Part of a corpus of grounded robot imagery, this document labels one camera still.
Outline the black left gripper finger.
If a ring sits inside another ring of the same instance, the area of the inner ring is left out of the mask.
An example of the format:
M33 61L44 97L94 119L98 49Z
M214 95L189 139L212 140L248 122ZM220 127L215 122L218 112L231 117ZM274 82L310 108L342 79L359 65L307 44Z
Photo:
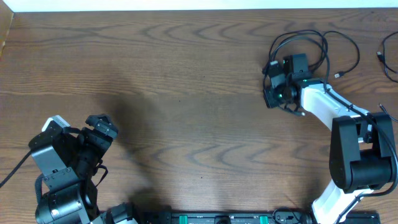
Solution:
M85 123L89 126L96 127L100 121L101 121L101 116L90 115L89 117L87 117Z
M106 114L99 114L93 116L94 127L97 131L107 137L116 139L118 136L118 128L113 124L111 118Z

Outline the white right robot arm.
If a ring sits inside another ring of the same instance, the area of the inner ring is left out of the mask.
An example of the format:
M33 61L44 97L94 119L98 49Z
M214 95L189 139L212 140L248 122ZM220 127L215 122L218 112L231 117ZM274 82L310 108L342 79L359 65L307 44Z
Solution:
M262 72L270 81L263 85L268 108L297 116L309 112L331 131L331 181L312 203L314 222L342 223L363 198L387 195L397 187L397 153L387 113L370 113L313 77L305 54L269 61Z

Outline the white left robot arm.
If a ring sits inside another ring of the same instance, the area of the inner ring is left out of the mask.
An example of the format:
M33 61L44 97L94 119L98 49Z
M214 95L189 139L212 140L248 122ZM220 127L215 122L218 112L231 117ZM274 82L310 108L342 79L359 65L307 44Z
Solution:
M30 142L32 158L42 175L35 186L37 223L91 223L100 216L98 190L92 177L103 168L102 158L118 135L106 114L90 115L87 127L71 127L61 116L46 120Z

